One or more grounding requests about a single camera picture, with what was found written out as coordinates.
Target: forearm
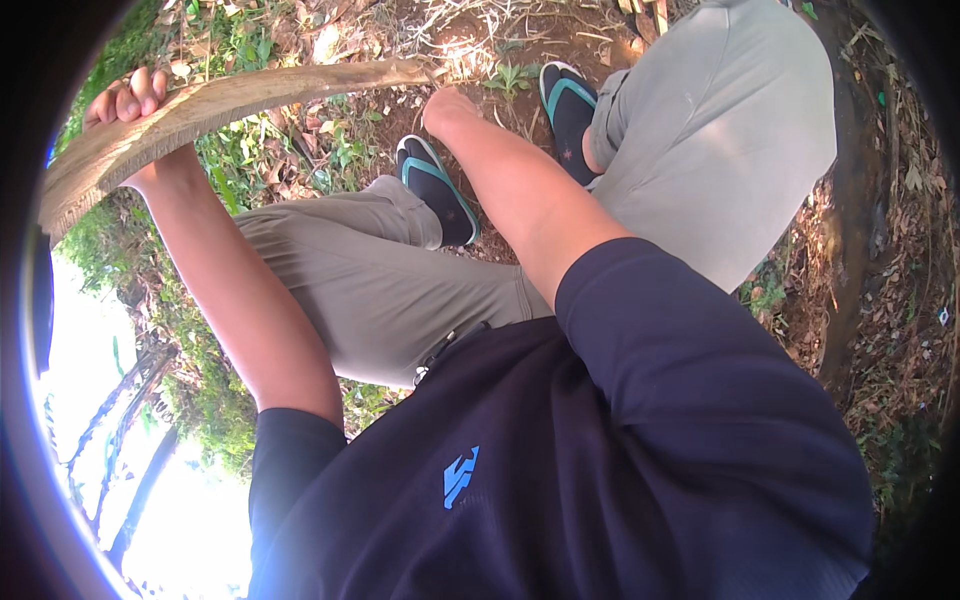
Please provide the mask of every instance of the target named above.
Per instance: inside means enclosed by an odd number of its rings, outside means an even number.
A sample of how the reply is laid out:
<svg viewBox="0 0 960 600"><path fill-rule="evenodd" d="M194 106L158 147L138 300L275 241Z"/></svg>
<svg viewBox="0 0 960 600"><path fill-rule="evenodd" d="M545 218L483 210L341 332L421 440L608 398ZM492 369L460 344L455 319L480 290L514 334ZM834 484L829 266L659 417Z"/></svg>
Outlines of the forearm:
<svg viewBox="0 0 960 600"><path fill-rule="evenodd" d="M257 408L296 408L342 427L340 388L316 329L224 210L193 149L177 152L174 167L157 161L138 189Z"/></svg>
<svg viewBox="0 0 960 600"><path fill-rule="evenodd" d="M542 150L479 117L432 132L464 169L477 200L552 306L566 270L591 248L632 234Z"/></svg>

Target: bright sky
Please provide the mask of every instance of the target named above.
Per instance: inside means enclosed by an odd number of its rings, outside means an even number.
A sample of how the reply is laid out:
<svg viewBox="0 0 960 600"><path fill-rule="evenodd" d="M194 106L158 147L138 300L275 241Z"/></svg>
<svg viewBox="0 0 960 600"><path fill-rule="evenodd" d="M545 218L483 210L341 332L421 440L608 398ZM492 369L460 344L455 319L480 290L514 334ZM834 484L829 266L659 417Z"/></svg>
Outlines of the bright sky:
<svg viewBox="0 0 960 600"><path fill-rule="evenodd" d="M120 366L136 362L133 328L126 309L110 292L94 298L80 292L80 270L54 255L55 316L50 371L37 385L42 405L49 392L57 453L67 461L77 440L121 375L113 359L113 336L119 343ZM104 475L107 432L126 408L121 398L87 444L74 468L82 484L84 507L96 511ZM138 423L124 441L118 461L119 481L107 494L101 517L100 545L109 549L127 516L133 495L167 425L152 431ZM190 464L199 460L196 444L181 443L156 482L130 550L124 573L138 585L147 582L156 595L181 600L243 597L250 580L251 533L247 516L248 488L221 478L216 469L204 472ZM125 479L127 472L132 479ZM66 469L62 470L66 491Z"/></svg>

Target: gray pants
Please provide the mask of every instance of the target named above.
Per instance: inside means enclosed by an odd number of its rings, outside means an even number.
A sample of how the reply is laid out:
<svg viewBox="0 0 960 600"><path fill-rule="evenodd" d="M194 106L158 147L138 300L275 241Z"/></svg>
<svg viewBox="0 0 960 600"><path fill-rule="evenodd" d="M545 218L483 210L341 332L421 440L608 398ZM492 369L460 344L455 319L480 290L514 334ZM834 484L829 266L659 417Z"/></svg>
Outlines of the gray pants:
<svg viewBox="0 0 960 600"><path fill-rule="evenodd" d="M836 155L827 54L773 0L707 2L607 79L591 139L597 200L730 292ZM411 387L450 331L551 314L519 267L432 252L440 221L394 177L236 221L342 377Z"/></svg>

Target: flip-flop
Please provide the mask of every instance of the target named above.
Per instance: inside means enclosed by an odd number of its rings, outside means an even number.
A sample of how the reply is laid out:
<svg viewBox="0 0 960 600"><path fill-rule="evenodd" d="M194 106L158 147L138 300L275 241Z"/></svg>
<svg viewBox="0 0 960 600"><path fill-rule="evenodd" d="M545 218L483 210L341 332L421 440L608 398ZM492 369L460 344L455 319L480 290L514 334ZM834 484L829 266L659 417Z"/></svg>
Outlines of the flip-flop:
<svg viewBox="0 0 960 600"><path fill-rule="evenodd" d="M584 161L584 132L593 120L597 93L577 69L552 60L540 70L540 101L546 109L557 142L560 164L581 185L588 185L597 173Z"/></svg>
<svg viewBox="0 0 960 600"><path fill-rule="evenodd" d="M411 133L396 144L396 176L437 214L444 231L441 246L467 246L480 236L476 215L422 137Z"/></svg>

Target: khaki pants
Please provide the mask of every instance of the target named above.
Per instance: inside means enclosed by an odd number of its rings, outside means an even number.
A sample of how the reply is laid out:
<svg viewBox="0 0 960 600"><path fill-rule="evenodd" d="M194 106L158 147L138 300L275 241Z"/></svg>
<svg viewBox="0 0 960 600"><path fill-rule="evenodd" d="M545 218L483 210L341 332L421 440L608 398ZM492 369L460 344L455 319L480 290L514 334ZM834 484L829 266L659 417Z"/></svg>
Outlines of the khaki pants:
<svg viewBox="0 0 960 600"><path fill-rule="evenodd" d="M591 140L599 202L730 292L836 155L827 54L773 0L706 2L607 79ZM440 221L394 177L236 221L343 377L411 387L450 331L551 314L519 267L432 252Z"/></svg>

